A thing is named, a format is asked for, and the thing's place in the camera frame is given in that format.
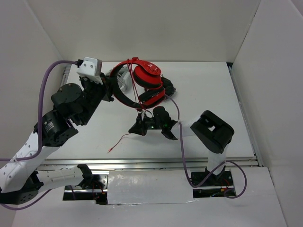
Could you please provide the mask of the red and black headphones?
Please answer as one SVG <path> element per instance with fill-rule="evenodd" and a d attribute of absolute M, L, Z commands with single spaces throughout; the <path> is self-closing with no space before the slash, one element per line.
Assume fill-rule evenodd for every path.
<path fill-rule="evenodd" d="M 139 86 L 146 89 L 144 93 L 138 96 L 139 102 L 134 102 L 129 99 L 119 88 L 117 83 L 118 72 L 123 66 L 132 67 L 135 65 L 134 70 L 131 71 L 133 81 Z M 161 80 L 161 70 L 155 64 L 140 60 L 138 57 L 127 59 L 116 65 L 109 74 L 113 85 L 113 95 L 124 105 L 134 109 L 149 109 L 153 108 L 164 100 L 165 88 Z"/>

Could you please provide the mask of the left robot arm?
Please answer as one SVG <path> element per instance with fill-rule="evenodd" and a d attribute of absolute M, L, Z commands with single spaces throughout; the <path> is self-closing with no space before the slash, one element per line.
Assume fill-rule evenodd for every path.
<path fill-rule="evenodd" d="M 75 136 L 75 126 L 87 125 L 102 100 L 113 101 L 116 78 L 101 74 L 100 83 L 88 77 L 81 84 L 68 83 L 52 95 L 53 109 L 41 119 L 42 129 L 34 126 L 25 145 L 12 161 L 0 170 L 1 204 L 21 205 L 40 192 L 70 185 L 89 188 L 94 175 L 86 164 L 72 168 L 38 171 L 38 166 Z"/>

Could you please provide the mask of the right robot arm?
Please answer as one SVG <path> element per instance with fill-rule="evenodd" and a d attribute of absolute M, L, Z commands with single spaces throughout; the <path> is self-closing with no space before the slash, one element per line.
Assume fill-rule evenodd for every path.
<path fill-rule="evenodd" d="M 191 122 L 173 120 L 163 106 L 158 106 L 152 111 L 153 116 L 148 117 L 139 113 L 135 124 L 128 130 L 129 133 L 145 136 L 148 130 L 160 130 L 162 135 L 169 140 L 179 140 L 183 168 L 187 179 L 193 187 L 208 182 L 217 185 L 223 179 L 225 171 L 225 149 L 234 135 L 234 129 L 213 112 L 206 110 L 199 118 Z M 189 177 L 185 159 L 183 138 L 196 136 L 208 149 L 208 163 L 205 168 L 206 176 L 202 183 Z"/>

